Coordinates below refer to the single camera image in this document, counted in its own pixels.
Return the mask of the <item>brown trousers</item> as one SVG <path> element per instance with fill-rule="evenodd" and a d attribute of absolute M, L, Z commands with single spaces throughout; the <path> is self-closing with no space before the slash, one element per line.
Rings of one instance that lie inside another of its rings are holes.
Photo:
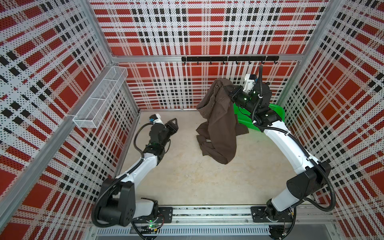
<path fill-rule="evenodd" d="M 234 103 L 227 88 L 234 84 L 228 79 L 216 79 L 197 105 L 197 110 L 206 122 L 196 129 L 197 140 L 204 156 L 210 156 L 220 164 L 227 165 L 237 151 L 237 136 L 249 133 L 247 126 L 238 122 Z"/>

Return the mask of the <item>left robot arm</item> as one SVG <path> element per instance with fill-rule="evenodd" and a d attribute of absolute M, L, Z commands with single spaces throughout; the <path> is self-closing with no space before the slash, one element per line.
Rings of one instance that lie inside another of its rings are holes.
<path fill-rule="evenodd" d="M 158 201 L 137 198 L 136 189 L 146 175 L 159 165 L 169 149 L 171 136 L 179 126 L 176 118 L 163 123 L 159 114 L 151 115 L 146 124 L 150 129 L 150 140 L 141 150 L 139 160 L 114 179 L 106 179 L 91 213 L 95 226 L 107 228 L 126 227 L 135 220 L 154 222 L 159 216 Z"/>

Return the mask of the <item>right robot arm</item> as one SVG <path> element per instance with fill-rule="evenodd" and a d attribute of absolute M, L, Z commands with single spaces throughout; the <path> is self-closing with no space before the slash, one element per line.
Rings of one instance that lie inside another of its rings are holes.
<path fill-rule="evenodd" d="M 296 173 L 287 180 L 280 194 L 267 201 L 264 216 L 271 222 L 278 222 L 282 214 L 305 201 L 321 211 L 332 211 L 336 206 L 336 194 L 329 179 L 330 164 L 320 162 L 293 136 L 281 116 L 270 108 L 270 96 L 263 88 L 264 85 L 253 87 L 246 93 L 242 86 L 235 85 L 227 87 L 226 92 L 237 107 L 250 113 L 252 124 L 276 144 Z M 309 196 L 325 186 L 329 187 L 331 202 L 322 207 Z"/>

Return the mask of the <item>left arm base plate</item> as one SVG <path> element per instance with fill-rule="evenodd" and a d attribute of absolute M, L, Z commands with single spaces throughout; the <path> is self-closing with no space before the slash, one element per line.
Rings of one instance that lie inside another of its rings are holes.
<path fill-rule="evenodd" d="M 148 216 L 134 218 L 135 224 L 162 224 L 171 223 L 173 218 L 172 207 L 154 208 Z"/>

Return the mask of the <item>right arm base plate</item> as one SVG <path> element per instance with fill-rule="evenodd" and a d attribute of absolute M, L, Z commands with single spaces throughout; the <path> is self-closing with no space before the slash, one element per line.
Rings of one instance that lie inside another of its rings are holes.
<path fill-rule="evenodd" d="M 251 207 L 251 215 L 254 223 L 291 223 L 294 217 L 289 209 L 277 212 L 270 206 Z"/>

